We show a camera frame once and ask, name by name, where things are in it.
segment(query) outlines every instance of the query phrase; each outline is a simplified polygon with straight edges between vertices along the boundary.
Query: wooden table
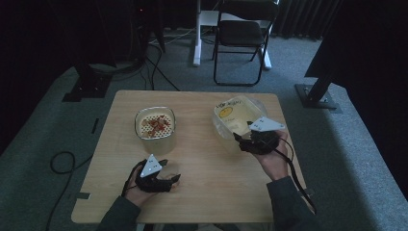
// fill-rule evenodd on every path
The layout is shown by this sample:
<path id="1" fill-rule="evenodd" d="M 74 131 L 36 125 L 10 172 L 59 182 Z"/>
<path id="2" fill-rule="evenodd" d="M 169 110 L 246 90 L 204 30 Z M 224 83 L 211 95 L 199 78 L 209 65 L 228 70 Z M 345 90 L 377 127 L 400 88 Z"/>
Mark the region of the wooden table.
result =
<path id="1" fill-rule="evenodd" d="M 141 223 L 272 222 L 266 183 L 270 182 L 249 153 L 228 153 L 215 136 L 214 107 L 237 95 L 260 100 L 268 117 L 286 124 L 276 95 L 270 93 L 121 90 L 113 102 L 96 146 L 72 220 L 100 222 L 132 167 L 148 158 L 135 134 L 135 115 L 144 108 L 166 106 L 176 117 L 176 146 L 169 159 L 181 173 L 179 186 L 154 196 L 142 208 Z M 303 176 L 293 159 L 299 181 Z"/>

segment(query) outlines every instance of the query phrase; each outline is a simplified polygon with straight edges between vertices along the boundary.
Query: black cable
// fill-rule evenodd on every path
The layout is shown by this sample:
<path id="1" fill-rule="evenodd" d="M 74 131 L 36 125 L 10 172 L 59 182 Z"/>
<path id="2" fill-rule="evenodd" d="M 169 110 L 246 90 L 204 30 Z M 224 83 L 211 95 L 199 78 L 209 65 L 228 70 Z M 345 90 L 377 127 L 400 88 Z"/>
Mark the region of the black cable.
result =
<path id="1" fill-rule="evenodd" d="M 300 193 L 302 193 L 302 195 L 305 197 L 305 199 L 307 200 L 307 202 L 312 206 L 313 211 L 315 213 L 315 215 L 318 213 L 318 210 L 316 209 L 315 204 L 313 203 L 312 199 L 310 198 L 310 196 L 305 192 L 305 190 L 303 189 L 303 187 L 300 185 L 299 179 L 297 178 L 297 174 L 296 171 L 294 169 L 294 165 L 293 165 L 293 156 L 294 156 L 294 152 L 293 152 L 293 148 L 292 146 L 285 141 L 285 143 L 291 148 L 292 151 L 292 158 L 287 157 L 285 154 L 283 154 L 281 151 L 277 150 L 276 148 L 273 150 L 276 153 L 278 153 L 279 155 L 281 155 L 284 160 L 289 164 L 289 167 L 291 168 L 291 173 L 292 173 L 292 179 L 294 180 L 294 183 L 296 184 L 297 188 L 299 189 Z"/>
<path id="2" fill-rule="evenodd" d="M 162 49 L 160 49 L 158 46 L 156 46 L 156 45 L 152 45 L 152 44 L 149 44 L 149 46 L 152 46 L 152 47 L 154 47 L 154 48 L 156 48 L 158 51 L 159 51 L 159 58 L 158 58 L 158 60 L 157 60 L 157 62 L 154 64 L 148 57 L 146 57 L 146 59 L 151 63 L 151 64 L 153 64 L 154 65 L 154 69 L 153 69 L 153 73 L 152 73 L 152 78 L 151 78 L 151 86 L 152 86 L 152 89 L 154 90 L 154 73 L 155 73 L 155 71 L 156 71 L 156 69 L 157 70 L 159 70 L 159 72 L 162 74 L 162 76 L 176 89 L 176 90 L 178 90 L 178 91 L 180 91 L 173 83 L 171 83 L 171 81 L 163 74 L 163 72 L 159 69 L 159 67 L 158 67 L 158 64 L 159 64 L 159 61 L 160 61 L 160 59 L 162 58 Z"/>
<path id="3" fill-rule="evenodd" d="M 70 170 L 67 170 L 67 171 L 59 171 L 59 170 L 57 170 L 57 169 L 54 168 L 54 161 L 57 159 L 57 157 L 59 157 L 59 156 L 61 156 L 61 155 L 63 155 L 63 154 L 68 154 L 68 155 L 71 157 L 72 162 L 71 162 L 71 169 L 70 169 Z M 51 213 L 50 213 L 50 215 L 49 215 L 49 217 L 48 217 L 47 226 L 46 226 L 46 228 L 45 228 L 46 231 L 48 231 L 48 230 L 50 229 L 51 219 L 52 219 L 52 217 L 54 216 L 55 210 L 56 210 L 58 204 L 60 203 L 61 198 L 63 198 L 63 195 L 64 195 L 66 189 L 68 188 L 69 183 L 71 182 L 71 178 L 72 178 L 72 175 L 73 175 L 74 171 L 75 171 L 76 169 L 78 169 L 79 167 L 83 166 L 86 162 L 88 162 L 88 161 L 92 158 L 92 156 L 93 156 L 93 155 L 90 155 L 84 162 L 82 162 L 82 163 L 81 163 L 80 165 L 78 165 L 77 167 L 75 166 L 75 162 L 76 162 L 76 160 L 75 160 L 75 155 L 74 155 L 72 152 L 69 152 L 69 151 L 58 152 L 57 154 L 55 154 L 55 155 L 51 158 L 51 161 L 50 161 L 51 170 L 52 170 L 54 173 L 57 173 L 57 174 L 60 174 L 60 175 L 69 174 L 69 176 L 68 176 L 68 180 L 67 180 L 66 183 L 65 183 L 65 186 L 64 186 L 63 191 L 61 192 L 60 196 L 58 197 L 57 201 L 55 202 L 54 207 L 52 208 Z"/>

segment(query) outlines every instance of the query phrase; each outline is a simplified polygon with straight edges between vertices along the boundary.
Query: black folding chair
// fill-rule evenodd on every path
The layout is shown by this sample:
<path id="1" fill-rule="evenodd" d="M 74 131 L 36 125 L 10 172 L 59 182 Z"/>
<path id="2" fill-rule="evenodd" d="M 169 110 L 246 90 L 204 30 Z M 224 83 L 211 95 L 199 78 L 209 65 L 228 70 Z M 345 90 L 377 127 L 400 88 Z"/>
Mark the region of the black folding chair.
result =
<path id="1" fill-rule="evenodd" d="M 218 20 L 216 41 L 213 50 L 214 81 L 223 86 L 247 86 L 251 87 L 261 80 L 264 68 L 264 59 L 267 52 L 270 28 L 278 15 L 279 7 L 273 0 L 220 0 L 218 5 Z M 242 20 L 226 20 L 223 16 L 231 14 Z M 262 28 L 260 22 L 267 23 L 267 27 Z M 254 52 L 244 51 L 219 51 L 218 46 L 229 47 L 253 47 Z M 258 79 L 253 83 L 223 83 L 217 80 L 217 60 L 218 53 L 244 53 L 253 54 L 250 61 L 253 61 L 258 51 L 263 48 L 261 65 Z"/>

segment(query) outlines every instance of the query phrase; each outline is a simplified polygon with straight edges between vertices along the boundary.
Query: white table leg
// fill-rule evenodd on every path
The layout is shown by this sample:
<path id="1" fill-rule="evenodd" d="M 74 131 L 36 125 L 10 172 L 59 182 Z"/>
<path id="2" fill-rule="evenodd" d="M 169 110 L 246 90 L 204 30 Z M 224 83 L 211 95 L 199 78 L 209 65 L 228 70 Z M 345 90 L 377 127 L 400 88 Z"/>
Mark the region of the white table leg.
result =
<path id="1" fill-rule="evenodd" d="M 196 38 L 195 38 L 195 49 L 194 49 L 194 60 L 192 65 L 193 66 L 200 66 L 201 60 L 201 0 L 197 0 L 197 16 L 196 16 Z"/>

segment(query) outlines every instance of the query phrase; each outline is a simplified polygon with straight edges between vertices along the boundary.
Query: person's right hand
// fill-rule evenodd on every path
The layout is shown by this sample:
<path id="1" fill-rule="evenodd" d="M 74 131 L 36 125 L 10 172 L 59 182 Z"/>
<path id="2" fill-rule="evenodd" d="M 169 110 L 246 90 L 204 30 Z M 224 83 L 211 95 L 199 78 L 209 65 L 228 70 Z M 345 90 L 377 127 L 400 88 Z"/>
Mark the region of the person's right hand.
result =
<path id="1" fill-rule="evenodd" d="M 276 149 L 286 156 L 288 156 L 288 149 L 286 148 L 285 140 L 288 138 L 288 134 L 282 131 L 275 131 L 279 136 L 279 144 Z M 264 172 L 269 176 L 271 180 L 279 180 L 288 176 L 288 163 L 285 159 L 276 151 L 272 151 L 265 155 L 252 154 L 261 164 Z"/>

